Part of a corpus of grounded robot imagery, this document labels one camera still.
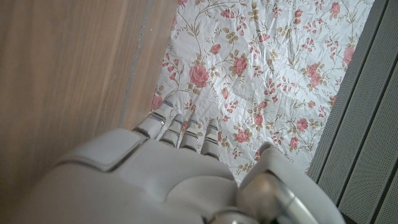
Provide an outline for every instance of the perforated metal surface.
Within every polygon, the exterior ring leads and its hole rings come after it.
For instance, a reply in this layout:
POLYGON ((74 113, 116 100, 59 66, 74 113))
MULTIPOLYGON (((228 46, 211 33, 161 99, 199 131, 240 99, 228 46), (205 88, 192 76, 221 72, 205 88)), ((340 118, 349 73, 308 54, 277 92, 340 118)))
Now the perforated metal surface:
POLYGON ((391 76, 341 198, 339 209, 356 223, 371 221, 383 190, 388 187, 386 184, 398 158, 397 105, 398 67, 391 76))
POLYGON ((389 1, 318 182, 335 203, 341 197, 395 64, 397 8, 397 1, 389 1))
POLYGON ((386 199, 384 199, 375 223, 398 223, 398 173, 392 180, 392 185, 386 195, 386 199))
POLYGON ((362 71, 365 59, 368 56, 373 38, 376 35, 376 31, 379 27, 386 4, 387 0, 376 1, 373 4, 361 37, 359 38, 358 45, 356 46, 353 59, 347 69, 340 90, 337 93, 336 103, 329 115, 328 122, 326 123, 321 140, 317 147, 317 151, 308 171, 308 175, 315 182, 318 182, 323 165, 326 162, 326 158, 335 139, 339 124, 343 119, 349 99, 351 98, 351 94, 354 90, 354 86, 358 80, 359 74, 362 71))

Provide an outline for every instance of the wooden panel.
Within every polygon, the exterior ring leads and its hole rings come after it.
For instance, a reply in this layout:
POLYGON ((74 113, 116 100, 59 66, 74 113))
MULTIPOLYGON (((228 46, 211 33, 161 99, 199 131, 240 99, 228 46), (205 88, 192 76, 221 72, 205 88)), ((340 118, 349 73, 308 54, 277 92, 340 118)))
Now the wooden panel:
POLYGON ((59 156, 117 127, 129 88, 139 86, 136 96, 150 101, 176 5, 167 0, 0 2, 0 206, 16 202, 59 156), (142 46, 138 57, 137 45, 142 46), (141 68, 133 69, 129 86, 134 57, 141 68))
POLYGON ((169 40, 171 29, 171 22, 169 26, 165 26, 159 21, 172 21, 176 5, 177 2, 173 1, 167 1, 167 4, 164 5, 158 4, 156 1, 156 4, 153 2, 150 7, 141 56, 134 72, 133 84, 123 119, 123 127, 126 129, 135 127, 150 111, 150 103, 162 68, 165 46, 169 40))

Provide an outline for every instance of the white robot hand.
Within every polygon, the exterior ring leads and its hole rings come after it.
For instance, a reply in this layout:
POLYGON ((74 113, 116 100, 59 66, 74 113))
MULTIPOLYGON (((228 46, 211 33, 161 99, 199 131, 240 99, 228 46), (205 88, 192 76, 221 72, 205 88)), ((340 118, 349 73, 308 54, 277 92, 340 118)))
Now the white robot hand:
POLYGON ((115 129, 67 154, 35 186, 14 223, 344 223, 333 202, 271 144, 238 188, 218 161, 211 120, 200 154, 198 116, 182 115, 159 141, 175 98, 133 131, 115 129))

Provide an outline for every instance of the robotic finger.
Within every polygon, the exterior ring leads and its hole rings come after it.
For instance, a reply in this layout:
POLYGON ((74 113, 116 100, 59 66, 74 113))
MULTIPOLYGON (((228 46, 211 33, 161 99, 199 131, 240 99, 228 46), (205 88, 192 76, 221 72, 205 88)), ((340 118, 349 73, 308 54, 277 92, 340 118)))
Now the robotic finger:
POLYGON ((193 113, 188 120, 187 129, 182 137, 180 148, 197 151, 198 146, 198 115, 193 113))
POLYGON ((133 131, 137 131, 148 138, 155 139, 162 129, 166 117, 170 114, 173 109, 173 105, 176 104, 177 99, 175 96, 168 96, 163 103, 153 112, 151 112, 147 118, 145 118, 133 131))
POLYGON ((159 141, 166 142, 173 147, 177 147, 178 139, 180 138, 180 132, 182 129, 183 116, 182 114, 175 115, 169 128, 165 131, 159 141))
POLYGON ((211 156, 218 159, 218 122, 216 119, 211 119, 207 126, 205 141, 203 142, 200 154, 204 156, 211 156))

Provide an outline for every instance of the floral fabric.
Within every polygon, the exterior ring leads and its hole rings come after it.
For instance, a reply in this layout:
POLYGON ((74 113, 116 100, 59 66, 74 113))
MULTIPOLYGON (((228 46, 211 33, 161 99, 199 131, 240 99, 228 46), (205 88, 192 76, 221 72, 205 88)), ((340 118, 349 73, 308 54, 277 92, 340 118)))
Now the floral fabric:
POLYGON ((179 0, 151 108, 175 95, 171 117, 196 112, 199 142, 217 118, 238 182, 265 141, 306 172, 372 4, 179 0))

